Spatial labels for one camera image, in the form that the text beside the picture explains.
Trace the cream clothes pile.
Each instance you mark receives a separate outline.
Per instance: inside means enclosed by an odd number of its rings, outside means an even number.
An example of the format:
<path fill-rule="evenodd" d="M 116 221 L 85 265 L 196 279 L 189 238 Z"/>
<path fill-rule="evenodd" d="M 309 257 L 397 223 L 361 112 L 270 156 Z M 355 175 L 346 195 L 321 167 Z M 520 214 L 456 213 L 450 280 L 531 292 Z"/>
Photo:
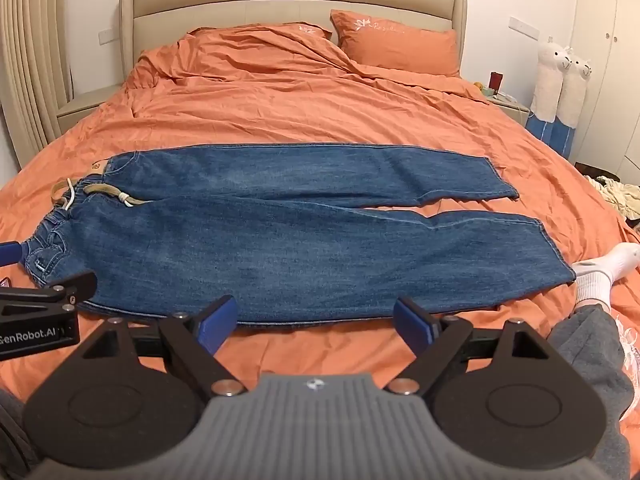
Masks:
<path fill-rule="evenodd" d="M 640 186 L 620 183 L 605 176 L 586 177 L 602 198 L 614 207 L 626 220 L 640 219 Z"/>

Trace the white sock foot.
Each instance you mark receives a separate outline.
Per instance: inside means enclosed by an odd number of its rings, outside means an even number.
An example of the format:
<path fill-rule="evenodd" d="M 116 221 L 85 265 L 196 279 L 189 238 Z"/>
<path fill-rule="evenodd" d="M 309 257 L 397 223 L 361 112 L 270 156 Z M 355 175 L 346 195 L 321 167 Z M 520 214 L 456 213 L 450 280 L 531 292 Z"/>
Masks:
<path fill-rule="evenodd" d="M 604 256 L 573 263 L 576 304 L 600 304 L 606 312 L 610 312 L 613 285 L 638 266 L 637 243 L 620 243 Z"/>

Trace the left beige nightstand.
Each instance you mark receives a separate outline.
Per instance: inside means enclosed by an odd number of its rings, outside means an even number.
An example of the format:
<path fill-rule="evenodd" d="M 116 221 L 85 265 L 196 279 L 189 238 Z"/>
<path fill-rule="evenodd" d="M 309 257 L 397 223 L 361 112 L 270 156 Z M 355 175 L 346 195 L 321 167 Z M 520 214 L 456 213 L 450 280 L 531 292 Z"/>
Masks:
<path fill-rule="evenodd" d="M 56 112 L 56 122 L 58 123 L 58 130 L 60 130 L 58 136 L 62 136 L 70 128 L 73 128 L 82 118 L 91 115 L 96 108 L 107 101 L 120 88 L 122 88 L 120 84 L 99 88 L 76 96 L 76 98 L 64 104 Z"/>

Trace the grey sweatpants leg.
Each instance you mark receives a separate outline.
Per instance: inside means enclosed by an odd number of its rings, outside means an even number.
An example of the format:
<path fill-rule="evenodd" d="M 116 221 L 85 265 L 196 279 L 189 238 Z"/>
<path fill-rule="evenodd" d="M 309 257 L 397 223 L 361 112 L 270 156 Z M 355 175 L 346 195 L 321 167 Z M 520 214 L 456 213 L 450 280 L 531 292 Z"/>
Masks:
<path fill-rule="evenodd" d="M 549 344 L 600 396 L 606 427 L 592 460 L 612 479 L 630 477 L 630 447 L 620 418 L 634 400 L 634 386 L 623 371 L 624 350 L 614 318 L 600 304 L 583 304 L 548 336 Z"/>

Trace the orange pillow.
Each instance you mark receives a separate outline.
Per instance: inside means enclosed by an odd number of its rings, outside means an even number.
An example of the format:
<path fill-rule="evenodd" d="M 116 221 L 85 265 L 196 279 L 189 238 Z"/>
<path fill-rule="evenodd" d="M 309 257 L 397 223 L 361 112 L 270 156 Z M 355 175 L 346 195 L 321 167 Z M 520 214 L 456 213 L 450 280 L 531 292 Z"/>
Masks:
<path fill-rule="evenodd" d="M 420 29 L 386 18 L 333 9 L 330 19 L 338 46 L 363 65 L 418 74 L 460 74 L 457 33 Z"/>

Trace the beige curtain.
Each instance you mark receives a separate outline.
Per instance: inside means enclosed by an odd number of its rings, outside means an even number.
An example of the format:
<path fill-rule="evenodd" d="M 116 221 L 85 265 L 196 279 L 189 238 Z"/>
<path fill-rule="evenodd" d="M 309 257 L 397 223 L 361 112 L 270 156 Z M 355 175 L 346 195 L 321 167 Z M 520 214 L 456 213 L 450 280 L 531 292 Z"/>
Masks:
<path fill-rule="evenodd" d="M 62 136 L 72 93 L 64 0 L 1 0 L 1 105 L 21 167 Z"/>

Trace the right white nightstand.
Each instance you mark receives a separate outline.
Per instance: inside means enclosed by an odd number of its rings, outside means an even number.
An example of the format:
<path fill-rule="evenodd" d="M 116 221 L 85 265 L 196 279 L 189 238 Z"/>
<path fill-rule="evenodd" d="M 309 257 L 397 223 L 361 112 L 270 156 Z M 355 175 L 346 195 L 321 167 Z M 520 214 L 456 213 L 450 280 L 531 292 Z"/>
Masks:
<path fill-rule="evenodd" d="M 529 116 L 529 108 L 518 102 L 516 99 L 497 93 L 494 96 L 488 96 L 488 101 L 498 106 L 506 116 L 515 120 L 522 127 L 526 126 Z"/>

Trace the blue denim jeans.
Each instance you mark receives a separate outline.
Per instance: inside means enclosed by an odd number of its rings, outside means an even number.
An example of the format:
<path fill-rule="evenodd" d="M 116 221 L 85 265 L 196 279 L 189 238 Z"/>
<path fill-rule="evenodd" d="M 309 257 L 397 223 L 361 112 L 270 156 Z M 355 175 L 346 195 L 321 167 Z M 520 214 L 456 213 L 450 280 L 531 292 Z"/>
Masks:
<path fill-rule="evenodd" d="M 195 145 L 122 153 L 79 179 L 23 245 L 41 286 L 90 271 L 91 311 L 194 313 L 230 295 L 245 325 L 494 308 L 574 280 L 484 157 L 416 146 Z"/>

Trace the white wardrobe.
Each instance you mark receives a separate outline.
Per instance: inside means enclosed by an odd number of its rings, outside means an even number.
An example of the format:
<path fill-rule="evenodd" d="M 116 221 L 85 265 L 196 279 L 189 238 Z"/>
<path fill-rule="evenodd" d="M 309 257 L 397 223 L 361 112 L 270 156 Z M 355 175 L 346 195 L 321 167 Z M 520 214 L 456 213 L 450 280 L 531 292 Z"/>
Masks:
<path fill-rule="evenodd" d="M 570 45 L 592 73 L 570 160 L 639 182 L 639 0 L 577 0 Z"/>

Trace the red item on nightstand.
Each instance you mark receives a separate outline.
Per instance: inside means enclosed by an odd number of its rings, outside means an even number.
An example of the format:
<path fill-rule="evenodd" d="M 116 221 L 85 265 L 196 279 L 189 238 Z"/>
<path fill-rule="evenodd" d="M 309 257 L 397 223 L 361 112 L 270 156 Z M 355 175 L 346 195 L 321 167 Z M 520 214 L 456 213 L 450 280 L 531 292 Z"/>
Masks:
<path fill-rule="evenodd" d="M 489 76 L 488 88 L 495 96 L 499 91 L 503 80 L 503 73 L 491 72 Z"/>

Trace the left alpaca plush toy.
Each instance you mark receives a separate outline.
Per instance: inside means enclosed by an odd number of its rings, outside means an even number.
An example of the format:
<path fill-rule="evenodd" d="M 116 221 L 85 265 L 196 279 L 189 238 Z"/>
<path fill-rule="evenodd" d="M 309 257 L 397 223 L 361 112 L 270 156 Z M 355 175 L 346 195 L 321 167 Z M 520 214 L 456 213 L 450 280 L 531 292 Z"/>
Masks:
<path fill-rule="evenodd" d="M 552 37 L 539 45 L 536 84 L 525 128 L 545 144 L 551 141 L 563 80 L 571 65 L 570 52 Z"/>

